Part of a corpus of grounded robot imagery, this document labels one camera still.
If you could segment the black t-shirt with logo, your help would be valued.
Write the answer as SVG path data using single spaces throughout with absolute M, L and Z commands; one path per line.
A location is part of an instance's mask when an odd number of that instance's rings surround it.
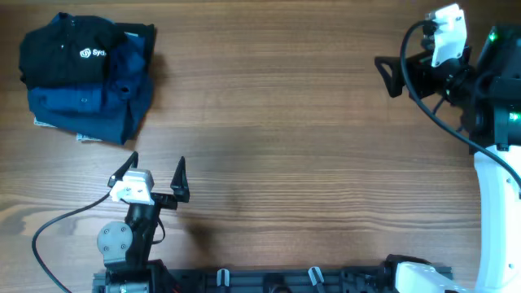
M 26 33 L 19 69 L 28 89 L 100 83 L 108 75 L 110 52 L 125 33 L 95 15 L 59 13 L 49 24 Z

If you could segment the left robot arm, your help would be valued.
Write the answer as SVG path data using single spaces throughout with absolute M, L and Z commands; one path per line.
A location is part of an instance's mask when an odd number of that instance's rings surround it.
M 108 196 L 128 205 L 123 221 L 106 224 L 97 237 L 105 272 L 94 276 L 92 291 L 182 292 L 182 285 L 169 272 L 162 260 L 149 258 L 157 228 L 163 228 L 160 213 L 177 210 L 179 203 L 190 201 L 186 175 L 186 159 L 181 157 L 174 171 L 172 192 L 154 192 L 151 171 L 138 167 L 138 153 L 130 157 L 109 177 Z

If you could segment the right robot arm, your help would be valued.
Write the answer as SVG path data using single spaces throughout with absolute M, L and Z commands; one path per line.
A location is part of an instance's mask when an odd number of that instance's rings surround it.
M 520 290 L 520 27 L 491 28 L 476 65 L 471 48 L 439 59 L 447 29 L 420 20 L 397 57 L 374 65 L 390 97 L 404 90 L 426 116 L 469 147 L 479 183 L 481 248 L 475 292 Z

